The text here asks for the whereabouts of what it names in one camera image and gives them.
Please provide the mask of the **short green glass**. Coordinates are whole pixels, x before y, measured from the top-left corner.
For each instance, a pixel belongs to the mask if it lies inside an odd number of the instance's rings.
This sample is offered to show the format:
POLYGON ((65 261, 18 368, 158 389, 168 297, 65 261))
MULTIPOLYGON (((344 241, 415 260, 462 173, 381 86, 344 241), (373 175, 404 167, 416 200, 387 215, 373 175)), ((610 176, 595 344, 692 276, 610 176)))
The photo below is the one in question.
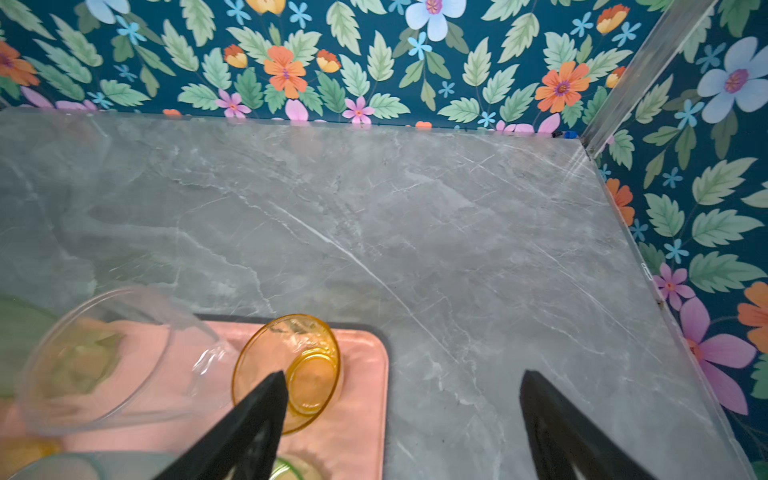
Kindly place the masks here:
POLYGON ((320 471, 304 459, 294 455, 278 456, 273 464, 270 480, 322 480, 320 471))

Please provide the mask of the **pink plastic tray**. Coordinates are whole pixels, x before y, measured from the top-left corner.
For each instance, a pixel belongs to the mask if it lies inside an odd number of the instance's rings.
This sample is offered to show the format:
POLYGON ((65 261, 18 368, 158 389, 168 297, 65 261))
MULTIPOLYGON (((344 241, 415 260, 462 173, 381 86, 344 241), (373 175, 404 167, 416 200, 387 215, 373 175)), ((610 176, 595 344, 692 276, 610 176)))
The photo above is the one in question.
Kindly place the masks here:
MULTIPOLYGON (((307 428, 281 436, 277 457, 300 457, 316 467, 323 479, 379 479, 383 472, 388 356, 381 341, 370 333, 337 330, 334 334, 340 342, 345 375, 342 398, 332 405, 330 413, 307 428)), ((231 410, 217 414, 215 419, 190 419, 189 424, 201 432, 197 442, 231 410)), ((94 449, 69 451, 60 443, 62 452, 58 454, 104 451, 170 454, 159 448, 169 442, 172 435, 180 433, 178 421, 91 431, 85 436, 92 441, 94 449)), ((188 445, 177 459, 195 444, 188 445)))

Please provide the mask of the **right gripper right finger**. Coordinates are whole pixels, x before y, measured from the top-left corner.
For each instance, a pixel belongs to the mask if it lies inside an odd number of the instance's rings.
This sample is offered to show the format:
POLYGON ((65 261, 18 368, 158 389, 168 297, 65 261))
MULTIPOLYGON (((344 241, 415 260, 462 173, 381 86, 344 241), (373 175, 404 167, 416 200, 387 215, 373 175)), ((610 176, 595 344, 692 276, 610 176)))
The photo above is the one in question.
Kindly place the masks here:
POLYGON ((540 372, 524 372, 519 393, 540 479, 651 479, 540 372))

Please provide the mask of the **teal tall glass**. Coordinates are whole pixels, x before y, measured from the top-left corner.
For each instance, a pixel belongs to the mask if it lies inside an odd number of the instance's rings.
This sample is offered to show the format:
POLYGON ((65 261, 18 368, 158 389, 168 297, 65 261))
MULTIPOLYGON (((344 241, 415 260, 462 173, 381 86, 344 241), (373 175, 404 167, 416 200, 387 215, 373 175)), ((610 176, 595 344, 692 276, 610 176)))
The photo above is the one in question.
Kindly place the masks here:
POLYGON ((62 453, 24 467, 11 479, 154 479, 176 459, 166 453, 140 451, 62 453))

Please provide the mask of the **light green tall glass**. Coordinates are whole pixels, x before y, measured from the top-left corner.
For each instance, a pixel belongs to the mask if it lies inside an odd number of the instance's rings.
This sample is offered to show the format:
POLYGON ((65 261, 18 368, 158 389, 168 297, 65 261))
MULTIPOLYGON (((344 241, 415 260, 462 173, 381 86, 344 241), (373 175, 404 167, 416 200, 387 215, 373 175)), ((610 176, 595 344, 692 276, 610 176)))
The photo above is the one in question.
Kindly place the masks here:
POLYGON ((1 397, 13 397, 26 362, 58 316, 13 295, 1 295, 1 397))

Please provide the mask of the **short amber glass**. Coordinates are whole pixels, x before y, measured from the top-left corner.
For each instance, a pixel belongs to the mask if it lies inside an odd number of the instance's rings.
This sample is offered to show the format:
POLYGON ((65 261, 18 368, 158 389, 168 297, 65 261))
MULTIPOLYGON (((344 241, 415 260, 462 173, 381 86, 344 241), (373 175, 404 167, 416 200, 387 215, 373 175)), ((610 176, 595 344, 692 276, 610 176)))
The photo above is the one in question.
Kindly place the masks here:
POLYGON ((331 328, 305 314, 262 326, 239 354, 231 383, 233 403, 277 371, 284 373, 288 392, 283 433, 297 433, 318 420, 341 391, 342 354, 331 328))

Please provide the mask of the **clear tall glass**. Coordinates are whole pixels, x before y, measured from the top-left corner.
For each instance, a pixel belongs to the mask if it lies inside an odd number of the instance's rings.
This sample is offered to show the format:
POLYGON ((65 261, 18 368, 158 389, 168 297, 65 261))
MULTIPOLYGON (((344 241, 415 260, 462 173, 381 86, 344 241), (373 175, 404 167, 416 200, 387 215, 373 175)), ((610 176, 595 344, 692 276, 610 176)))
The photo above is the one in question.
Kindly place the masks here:
POLYGON ((126 287, 54 324, 25 365, 16 403, 45 435, 207 414, 230 406, 237 359, 229 341, 169 297, 126 287))

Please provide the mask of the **yellow tall glass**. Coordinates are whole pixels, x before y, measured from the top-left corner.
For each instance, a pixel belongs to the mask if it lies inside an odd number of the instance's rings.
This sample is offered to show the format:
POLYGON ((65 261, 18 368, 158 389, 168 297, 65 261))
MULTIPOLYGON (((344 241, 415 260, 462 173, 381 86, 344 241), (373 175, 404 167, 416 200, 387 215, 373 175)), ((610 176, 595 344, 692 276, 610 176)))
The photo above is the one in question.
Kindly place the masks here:
POLYGON ((1 440, 1 480, 10 479, 28 465, 61 452, 61 444, 54 439, 4 438, 1 440))

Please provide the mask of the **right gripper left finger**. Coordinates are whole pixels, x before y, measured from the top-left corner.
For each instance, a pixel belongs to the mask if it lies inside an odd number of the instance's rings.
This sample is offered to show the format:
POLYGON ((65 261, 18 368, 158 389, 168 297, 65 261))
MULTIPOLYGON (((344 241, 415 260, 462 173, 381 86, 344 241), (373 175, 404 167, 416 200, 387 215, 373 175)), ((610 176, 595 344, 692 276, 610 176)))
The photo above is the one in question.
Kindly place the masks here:
POLYGON ((267 375, 155 479, 268 479, 277 457, 287 403, 284 373, 267 375))

